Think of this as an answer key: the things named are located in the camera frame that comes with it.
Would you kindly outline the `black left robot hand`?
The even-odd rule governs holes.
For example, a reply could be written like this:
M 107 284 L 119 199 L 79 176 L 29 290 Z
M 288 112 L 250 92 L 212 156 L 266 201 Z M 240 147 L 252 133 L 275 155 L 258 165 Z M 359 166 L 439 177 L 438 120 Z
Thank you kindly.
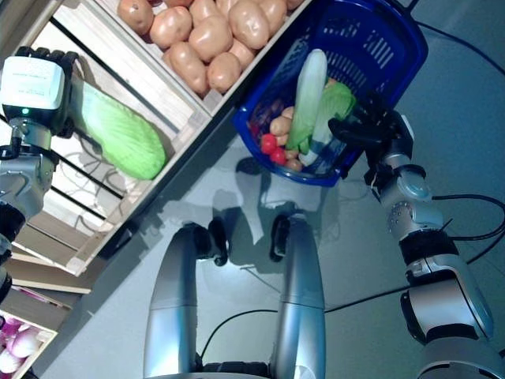
M 50 51 L 45 47 L 32 49 L 19 47 L 16 55 L 25 57 L 33 65 L 35 74 L 41 75 L 44 69 L 50 70 L 50 83 L 29 85 L 30 89 L 44 90 L 43 103 L 29 105 L 25 99 L 23 107 L 30 111 L 27 117 L 47 127 L 53 136 L 69 138 L 78 130 L 84 130 L 84 117 L 81 115 L 84 95 L 82 80 L 73 74 L 78 54 L 74 51 Z

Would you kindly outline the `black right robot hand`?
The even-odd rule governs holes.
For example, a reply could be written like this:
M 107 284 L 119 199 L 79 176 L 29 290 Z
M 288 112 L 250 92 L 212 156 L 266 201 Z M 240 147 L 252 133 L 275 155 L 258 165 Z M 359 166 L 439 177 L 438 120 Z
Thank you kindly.
M 372 154 L 412 153 L 412 139 L 402 116 L 377 92 L 356 102 L 344 118 L 332 118 L 328 127 L 339 141 Z

